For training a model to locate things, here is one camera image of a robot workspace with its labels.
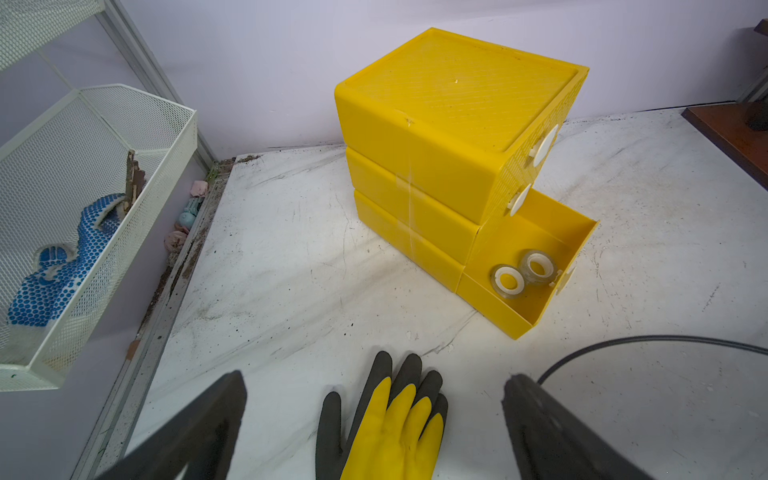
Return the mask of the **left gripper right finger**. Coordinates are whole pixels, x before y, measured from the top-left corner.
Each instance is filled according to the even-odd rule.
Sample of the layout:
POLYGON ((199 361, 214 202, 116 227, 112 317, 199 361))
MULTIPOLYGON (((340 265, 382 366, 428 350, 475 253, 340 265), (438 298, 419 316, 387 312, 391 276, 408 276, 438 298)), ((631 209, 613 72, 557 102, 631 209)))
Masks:
POLYGON ((523 479, 648 479, 530 377, 504 385, 506 426, 523 479))

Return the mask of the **yellow top drawer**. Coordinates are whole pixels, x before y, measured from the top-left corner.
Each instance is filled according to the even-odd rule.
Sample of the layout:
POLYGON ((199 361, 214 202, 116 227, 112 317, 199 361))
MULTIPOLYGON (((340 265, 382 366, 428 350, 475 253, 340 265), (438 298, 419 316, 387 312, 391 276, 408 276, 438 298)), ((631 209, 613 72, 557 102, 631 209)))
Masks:
POLYGON ((514 113, 525 113, 525 122, 504 152, 505 162, 494 178, 480 224, 498 209, 506 209, 517 192, 535 180, 540 170, 533 166, 538 149, 555 127, 562 126, 588 74, 588 67, 579 66, 562 79, 539 76, 524 84, 514 113))

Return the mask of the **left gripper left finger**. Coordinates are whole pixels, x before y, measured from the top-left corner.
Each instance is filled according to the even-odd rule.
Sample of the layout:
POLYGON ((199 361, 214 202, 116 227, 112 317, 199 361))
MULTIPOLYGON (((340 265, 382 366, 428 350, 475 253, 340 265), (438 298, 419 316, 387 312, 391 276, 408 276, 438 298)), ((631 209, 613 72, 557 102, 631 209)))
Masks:
POLYGON ((243 375, 221 376, 102 479, 225 479, 247 401, 243 375))

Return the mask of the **clear tape roll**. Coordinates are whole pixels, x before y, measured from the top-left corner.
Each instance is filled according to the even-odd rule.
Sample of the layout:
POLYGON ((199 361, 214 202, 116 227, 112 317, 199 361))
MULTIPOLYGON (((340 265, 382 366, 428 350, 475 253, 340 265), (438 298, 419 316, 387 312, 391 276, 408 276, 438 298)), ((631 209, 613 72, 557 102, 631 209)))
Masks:
POLYGON ((526 250, 518 264, 518 270, 526 283, 541 286, 549 285, 557 278, 559 269, 554 260, 540 250, 526 250))
POLYGON ((511 265, 500 264, 490 272, 493 290, 504 299, 519 297, 525 290, 526 280, 522 273, 511 265))

